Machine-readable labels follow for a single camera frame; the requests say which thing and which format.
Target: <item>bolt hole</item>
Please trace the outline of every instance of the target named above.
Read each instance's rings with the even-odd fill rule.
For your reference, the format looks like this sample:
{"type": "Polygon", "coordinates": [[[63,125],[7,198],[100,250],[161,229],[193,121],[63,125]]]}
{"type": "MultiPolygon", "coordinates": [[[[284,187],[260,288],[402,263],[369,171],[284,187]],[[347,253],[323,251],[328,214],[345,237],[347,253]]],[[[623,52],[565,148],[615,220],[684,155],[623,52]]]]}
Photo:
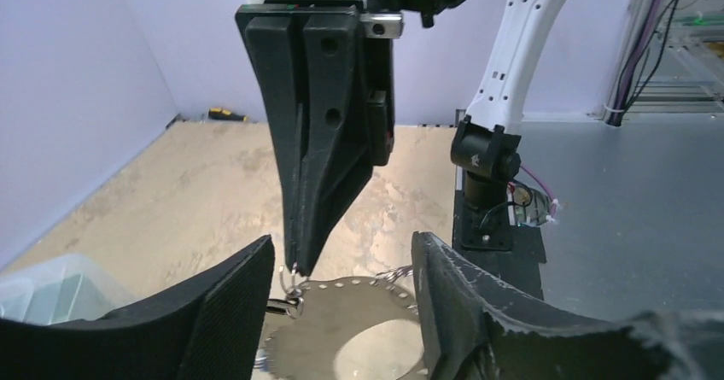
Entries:
{"type": "Polygon", "coordinates": [[[382,36],[384,34],[384,26],[377,23],[372,26],[372,32],[374,32],[378,36],[382,36]]]}
{"type": "Polygon", "coordinates": [[[336,108],[330,108],[327,110],[327,114],[324,115],[324,122],[332,128],[338,128],[342,123],[342,115],[336,108]]]}
{"type": "Polygon", "coordinates": [[[327,55],[331,56],[335,54],[338,47],[337,40],[331,37],[322,38],[322,50],[327,53],[327,55]]]}

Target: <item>metal chain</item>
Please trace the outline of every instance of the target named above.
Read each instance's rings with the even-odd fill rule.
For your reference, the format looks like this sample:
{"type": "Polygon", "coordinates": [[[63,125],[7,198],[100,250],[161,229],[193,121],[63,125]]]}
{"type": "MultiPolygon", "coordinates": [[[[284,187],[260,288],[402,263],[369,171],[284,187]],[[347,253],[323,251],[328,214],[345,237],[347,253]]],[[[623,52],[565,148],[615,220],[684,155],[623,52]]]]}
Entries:
{"type": "Polygon", "coordinates": [[[389,284],[394,284],[400,278],[412,276],[412,265],[400,266],[385,272],[379,272],[375,275],[376,280],[384,280],[389,284]]]}

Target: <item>black padded block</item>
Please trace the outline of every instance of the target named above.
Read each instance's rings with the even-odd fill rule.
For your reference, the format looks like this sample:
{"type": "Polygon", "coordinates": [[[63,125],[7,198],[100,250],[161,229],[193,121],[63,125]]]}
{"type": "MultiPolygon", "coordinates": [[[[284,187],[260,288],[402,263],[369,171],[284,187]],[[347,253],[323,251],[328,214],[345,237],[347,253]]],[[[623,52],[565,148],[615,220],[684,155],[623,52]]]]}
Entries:
{"type": "Polygon", "coordinates": [[[274,248],[261,237],[220,264],[94,321],[0,320],[1,378],[251,378],[274,248]]]}

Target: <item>hole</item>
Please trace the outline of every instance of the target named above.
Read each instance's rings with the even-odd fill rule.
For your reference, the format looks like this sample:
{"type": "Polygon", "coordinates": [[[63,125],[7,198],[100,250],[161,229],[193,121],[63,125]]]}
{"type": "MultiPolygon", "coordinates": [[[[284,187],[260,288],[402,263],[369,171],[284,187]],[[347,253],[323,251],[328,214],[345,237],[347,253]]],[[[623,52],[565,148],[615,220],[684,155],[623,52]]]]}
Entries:
{"type": "Polygon", "coordinates": [[[342,115],[336,108],[330,108],[327,110],[327,114],[324,115],[324,122],[332,128],[338,128],[342,123],[342,115]]]}
{"type": "MultiPolygon", "coordinates": [[[[299,343],[298,350],[290,350],[295,353],[291,355],[310,353],[308,343],[296,343],[299,343]]],[[[411,370],[422,353],[420,325],[409,320],[389,320],[350,339],[337,352],[334,373],[316,378],[395,380],[411,370]]]]}
{"type": "Polygon", "coordinates": [[[384,34],[384,26],[380,23],[376,23],[372,26],[372,32],[378,36],[382,36],[384,34]]]}
{"type": "Polygon", "coordinates": [[[333,55],[337,52],[338,44],[337,40],[332,37],[322,38],[322,50],[328,55],[333,55]]]}

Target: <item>circular saw blade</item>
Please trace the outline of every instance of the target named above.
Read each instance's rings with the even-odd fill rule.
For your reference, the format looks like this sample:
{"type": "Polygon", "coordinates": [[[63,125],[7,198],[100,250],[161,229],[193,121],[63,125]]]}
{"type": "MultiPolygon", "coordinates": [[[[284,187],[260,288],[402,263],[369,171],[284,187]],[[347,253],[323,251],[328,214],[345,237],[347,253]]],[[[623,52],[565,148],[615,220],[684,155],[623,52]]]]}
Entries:
{"type": "MultiPolygon", "coordinates": [[[[304,313],[265,342],[269,371],[277,378],[335,379],[335,358],[359,333],[390,320],[418,324],[408,290],[384,280],[348,277],[301,285],[304,313]]],[[[420,360],[398,380],[427,379],[420,360]]]]}

